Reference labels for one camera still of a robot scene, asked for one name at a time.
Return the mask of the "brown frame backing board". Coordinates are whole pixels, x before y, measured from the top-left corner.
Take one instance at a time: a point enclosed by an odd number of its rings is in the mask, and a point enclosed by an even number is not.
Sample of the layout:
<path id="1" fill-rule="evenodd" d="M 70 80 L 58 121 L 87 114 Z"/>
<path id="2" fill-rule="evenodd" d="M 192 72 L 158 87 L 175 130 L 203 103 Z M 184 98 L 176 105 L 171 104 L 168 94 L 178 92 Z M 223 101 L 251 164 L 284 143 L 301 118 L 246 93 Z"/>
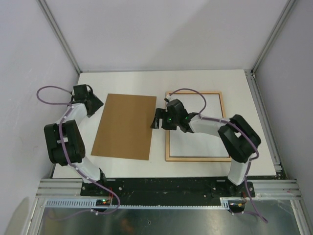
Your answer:
<path id="1" fill-rule="evenodd" d="M 155 96 L 108 94 L 91 154 L 147 161 L 156 101 Z"/>

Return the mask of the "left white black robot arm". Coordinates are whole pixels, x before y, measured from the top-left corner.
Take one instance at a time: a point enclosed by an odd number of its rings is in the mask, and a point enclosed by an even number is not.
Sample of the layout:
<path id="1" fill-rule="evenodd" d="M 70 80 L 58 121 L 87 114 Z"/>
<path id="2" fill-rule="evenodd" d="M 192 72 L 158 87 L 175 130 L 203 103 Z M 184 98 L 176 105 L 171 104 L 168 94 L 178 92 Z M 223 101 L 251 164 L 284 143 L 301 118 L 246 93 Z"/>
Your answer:
<path id="1" fill-rule="evenodd" d="M 104 195 L 108 183 L 103 171 L 86 156 L 79 125 L 85 118 L 92 117 L 104 103 L 94 94 L 90 85 L 75 85 L 68 91 L 71 100 L 63 116 L 44 127 L 48 156 L 53 164 L 68 166 L 81 176 L 83 182 L 91 184 L 96 195 Z"/>

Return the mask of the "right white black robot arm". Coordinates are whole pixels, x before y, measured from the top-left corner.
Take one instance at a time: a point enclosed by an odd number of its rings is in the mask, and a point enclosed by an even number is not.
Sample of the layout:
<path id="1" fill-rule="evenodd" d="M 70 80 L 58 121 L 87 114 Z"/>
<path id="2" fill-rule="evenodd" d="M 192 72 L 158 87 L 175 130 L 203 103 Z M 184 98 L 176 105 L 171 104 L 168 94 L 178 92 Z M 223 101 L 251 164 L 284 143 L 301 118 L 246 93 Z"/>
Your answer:
<path id="1" fill-rule="evenodd" d="M 241 115 L 230 119 L 206 117 L 201 113 L 189 113 L 183 103 L 168 100 L 166 108 L 157 108 L 150 128 L 176 130 L 184 133 L 203 133 L 219 137 L 231 157 L 231 165 L 226 180 L 216 190 L 230 196 L 238 196 L 247 186 L 247 174 L 251 162 L 259 157 L 259 135 Z"/>

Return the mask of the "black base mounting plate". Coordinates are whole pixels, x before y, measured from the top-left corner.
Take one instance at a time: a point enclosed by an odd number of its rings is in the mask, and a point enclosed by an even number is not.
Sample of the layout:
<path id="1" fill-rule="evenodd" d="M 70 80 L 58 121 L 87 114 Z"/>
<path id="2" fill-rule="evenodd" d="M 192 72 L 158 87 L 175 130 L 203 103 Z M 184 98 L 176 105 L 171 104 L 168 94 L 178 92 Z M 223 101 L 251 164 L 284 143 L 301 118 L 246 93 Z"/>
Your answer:
<path id="1" fill-rule="evenodd" d="M 115 178 L 104 186 L 123 206 L 217 206 L 221 197 L 255 197 L 252 182 L 231 186 L 225 177 Z"/>

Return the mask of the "shiny metal floor sheet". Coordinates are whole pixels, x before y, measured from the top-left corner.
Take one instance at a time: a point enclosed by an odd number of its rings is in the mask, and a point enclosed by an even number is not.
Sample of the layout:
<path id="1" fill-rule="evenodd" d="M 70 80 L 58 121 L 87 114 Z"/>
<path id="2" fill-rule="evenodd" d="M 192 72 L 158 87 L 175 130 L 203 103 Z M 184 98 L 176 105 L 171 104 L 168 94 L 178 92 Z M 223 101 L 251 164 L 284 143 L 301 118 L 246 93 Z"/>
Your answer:
<path id="1" fill-rule="evenodd" d="M 301 235 L 290 201 L 256 201 L 268 220 L 227 210 L 119 209 L 95 215 L 74 208 L 46 209 L 40 235 Z"/>

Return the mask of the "aluminium front rail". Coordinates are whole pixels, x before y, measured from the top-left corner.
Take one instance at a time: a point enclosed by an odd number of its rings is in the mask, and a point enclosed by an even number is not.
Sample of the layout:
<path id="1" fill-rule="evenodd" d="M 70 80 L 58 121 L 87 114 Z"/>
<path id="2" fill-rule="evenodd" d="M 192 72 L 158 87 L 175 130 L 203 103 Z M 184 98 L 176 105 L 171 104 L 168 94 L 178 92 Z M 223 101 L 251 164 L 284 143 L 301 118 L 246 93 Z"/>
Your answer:
<path id="1" fill-rule="evenodd" d="M 302 193 L 296 180 L 250 180 L 257 199 L 301 200 Z M 42 179 L 37 198 L 78 198 L 81 179 Z"/>

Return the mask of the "left aluminium corner post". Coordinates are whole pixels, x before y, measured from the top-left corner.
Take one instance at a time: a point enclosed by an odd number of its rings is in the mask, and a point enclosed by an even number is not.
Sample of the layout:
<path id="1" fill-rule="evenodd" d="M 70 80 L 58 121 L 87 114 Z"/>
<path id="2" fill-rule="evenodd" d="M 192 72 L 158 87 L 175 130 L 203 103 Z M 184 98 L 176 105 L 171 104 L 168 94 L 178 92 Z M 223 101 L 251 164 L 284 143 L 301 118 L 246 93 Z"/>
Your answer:
<path id="1" fill-rule="evenodd" d="M 64 51 L 66 57 L 70 61 L 72 67 L 76 71 L 77 74 L 80 74 L 82 71 L 78 65 L 77 60 L 75 59 L 75 56 L 70 49 L 70 46 L 68 45 L 57 21 L 55 20 L 55 17 L 53 16 L 52 11 L 50 10 L 50 7 L 48 6 L 47 2 L 45 0 L 36 0 L 38 6 L 40 7 L 44 17 L 46 18 L 48 24 L 51 27 L 52 32 L 54 33 L 56 39 L 58 40 L 62 50 Z"/>

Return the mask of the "aluminium corner post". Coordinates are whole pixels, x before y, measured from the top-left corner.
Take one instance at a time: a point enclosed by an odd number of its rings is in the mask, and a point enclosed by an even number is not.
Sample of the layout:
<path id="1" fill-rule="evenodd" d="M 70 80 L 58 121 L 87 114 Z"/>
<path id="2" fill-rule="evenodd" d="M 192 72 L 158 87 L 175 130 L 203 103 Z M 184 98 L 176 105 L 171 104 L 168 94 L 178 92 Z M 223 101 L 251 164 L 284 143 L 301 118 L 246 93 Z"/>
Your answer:
<path id="1" fill-rule="evenodd" d="M 294 8 L 296 7 L 298 0 L 288 0 L 280 13 L 278 20 L 276 21 L 273 29 L 271 30 L 269 37 L 266 40 L 265 45 L 263 46 L 261 52 L 259 53 L 255 63 L 250 70 L 252 74 L 256 74 L 257 70 L 262 65 L 263 61 L 266 59 L 269 51 L 273 47 L 275 41 L 277 40 L 278 36 L 280 35 L 281 31 L 283 30 L 287 20 L 289 19 L 290 15 L 292 14 Z"/>
<path id="2" fill-rule="evenodd" d="M 66 57 L 70 61 L 72 67 L 76 71 L 77 74 L 80 74 L 82 71 L 78 65 L 77 60 L 75 59 L 75 56 L 70 49 L 70 46 L 68 45 L 57 21 L 55 20 L 55 17 L 53 16 L 52 11 L 50 10 L 50 7 L 48 6 L 47 2 L 45 0 L 36 0 L 38 6 L 40 7 L 44 17 L 46 18 L 48 24 L 51 27 L 52 32 L 54 33 L 56 39 L 58 40 L 62 50 L 64 51 Z"/>

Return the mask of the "right aluminium corner post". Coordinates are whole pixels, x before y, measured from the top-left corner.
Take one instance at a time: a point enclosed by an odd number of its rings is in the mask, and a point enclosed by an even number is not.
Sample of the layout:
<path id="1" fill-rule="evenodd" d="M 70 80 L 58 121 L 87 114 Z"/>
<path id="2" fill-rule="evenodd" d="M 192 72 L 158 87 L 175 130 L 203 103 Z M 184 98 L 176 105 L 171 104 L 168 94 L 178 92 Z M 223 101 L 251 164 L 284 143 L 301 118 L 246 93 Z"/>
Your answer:
<path id="1" fill-rule="evenodd" d="M 296 7 L 298 0 L 288 0 L 280 13 L 278 20 L 276 21 L 273 29 L 271 30 L 269 37 L 266 40 L 265 45 L 263 46 L 261 52 L 259 53 L 255 63 L 250 70 L 252 74 L 256 74 L 257 70 L 262 65 L 263 61 L 266 59 L 269 51 L 273 47 L 275 41 L 277 40 L 278 36 L 280 35 L 281 31 L 283 30 L 287 20 L 289 19 L 290 15 L 292 14 L 294 8 Z"/>

